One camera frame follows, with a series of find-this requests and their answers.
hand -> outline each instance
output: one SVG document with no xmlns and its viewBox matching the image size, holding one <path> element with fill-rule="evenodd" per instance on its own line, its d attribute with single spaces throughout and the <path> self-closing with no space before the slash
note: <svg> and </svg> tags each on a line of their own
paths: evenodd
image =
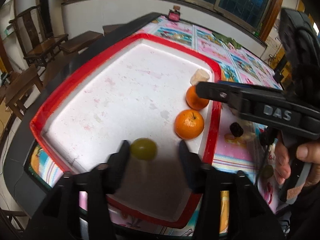
<svg viewBox="0 0 320 240">
<path fill-rule="evenodd" d="M 288 149 L 283 145 L 281 133 L 278 135 L 278 142 L 275 148 L 276 170 L 275 177 L 281 185 L 290 177 L 291 169 L 289 165 Z M 307 163 L 313 163 L 309 176 L 304 187 L 312 186 L 320 181 L 320 140 L 301 144 L 296 152 L 296 157 Z"/>
</svg>

green cloth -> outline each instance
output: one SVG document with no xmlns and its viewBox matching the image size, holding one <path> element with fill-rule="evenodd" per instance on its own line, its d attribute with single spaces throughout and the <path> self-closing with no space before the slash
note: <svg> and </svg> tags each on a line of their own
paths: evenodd
<svg viewBox="0 0 320 240">
<path fill-rule="evenodd" d="M 242 48 L 242 45 L 239 44 L 238 42 L 236 42 L 233 38 L 231 37 L 226 37 L 222 34 L 219 34 L 219 33 L 215 33 L 215 32 L 212 32 L 212 35 L 216 37 L 217 40 L 221 40 L 228 48 L 229 47 L 229 43 L 231 43 L 235 49 L 241 49 Z"/>
</svg>

white lettering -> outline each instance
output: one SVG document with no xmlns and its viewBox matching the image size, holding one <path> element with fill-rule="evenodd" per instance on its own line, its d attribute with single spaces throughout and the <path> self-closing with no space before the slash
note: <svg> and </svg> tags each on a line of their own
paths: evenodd
<svg viewBox="0 0 320 240">
<path fill-rule="evenodd" d="M 264 105 L 263 113 L 266 115 L 272 115 L 273 108 L 268 105 Z"/>
<path fill-rule="evenodd" d="M 282 119 L 281 110 L 280 110 L 279 108 L 277 108 L 277 109 L 275 110 L 275 113 L 273 114 L 273 116 Z"/>
<path fill-rule="evenodd" d="M 290 121 L 291 120 L 291 112 L 290 111 L 288 111 L 288 110 L 285 110 L 284 111 L 284 115 L 285 115 L 285 117 L 283 118 L 283 119 L 285 119 L 286 121 Z"/>
</svg>

tray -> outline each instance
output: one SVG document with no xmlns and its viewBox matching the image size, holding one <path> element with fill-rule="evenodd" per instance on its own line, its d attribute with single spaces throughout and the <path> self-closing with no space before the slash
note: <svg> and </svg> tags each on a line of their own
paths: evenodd
<svg viewBox="0 0 320 240">
<path fill-rule="evenodd" d="M 68 77 L 39 108 L 30 128 L 55 163 L 74 173 L 105 162 L 121 140 L 153 139 L 158 154 L 148 162 L 147 176 L 130 158 L 122 187 L 108 201 L 134 217 L 183 228 L 201 196 L 186 184 L 173 123 L 189 108 L 185 93 L 199 68 L 212 82 L 221 79 L 219 65 L 194 50 L 150 34 L 129 36 Z M 200 112 L 204 132 L 187 141 L 207 163 L 213 160 L 220 107 L 210 101 Z"/>
</svg>

tiled floor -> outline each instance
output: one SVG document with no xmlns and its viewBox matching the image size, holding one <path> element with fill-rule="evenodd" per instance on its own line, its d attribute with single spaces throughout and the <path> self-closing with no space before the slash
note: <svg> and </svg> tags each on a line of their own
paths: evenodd
<svg viewBox="0 0 320 240">
<path fill-rule="evenodd" d="M 25 107 L 28 108 L 39 96 L 40 92 L 39 90 L 34 86 L 33 91 L 30 94 L 29 98 L 25 102 Z M 10 147 L 11 141 L 15 135 L 15 132 L 17 131 L 19 125 L 21 123 L 21 120 L 19 118 L 16 118 L 13 122 L 13 125 L 11 127 L 11 130 L 9 132 L 9 135 L 7 136 L 4 144 L 4 148 L 2 150 L 1 158 L 0 158 L 0 163 L 1 163 L 1 169 L 0 169 L 0 207 L 3 210 L 11 210 L 11 211 L 21 211 L 20 206 L 15 202 L 15 200 L 12 198 L 11 194 L 9 193 L 7 186 L 4 182 L 4 177 L 3 177 L 3 164 L 6 158 L 6 154 L 8 152 L 8 149 Z M 28 217 L 22 217 L 18 218 L 20 223 L 22 224 L 23 227 L 26 227 L 28 223 Z"/>
</svg>

